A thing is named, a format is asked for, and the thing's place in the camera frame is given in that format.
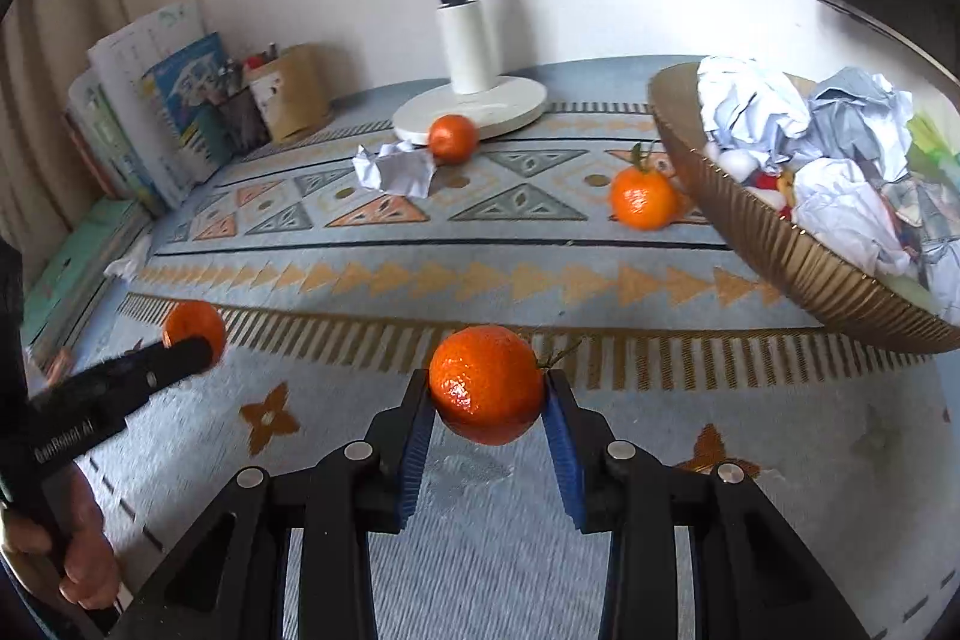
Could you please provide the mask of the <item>person's left hand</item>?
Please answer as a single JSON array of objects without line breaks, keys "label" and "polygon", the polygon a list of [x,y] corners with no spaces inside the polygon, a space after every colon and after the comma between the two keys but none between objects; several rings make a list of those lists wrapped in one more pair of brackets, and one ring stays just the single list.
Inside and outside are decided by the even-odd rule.
[{"label": "person's left hand", "polygon": [[2,512],[2,555],[14,580],[43,603],[61,608],[73,604],[87,611],[116,606],[121,572],[114,549],[104,534],[104,516],[89,482],[76,466],[70,476],[68,548],[64,573],[49,562],[52,542],[43,526]]}]

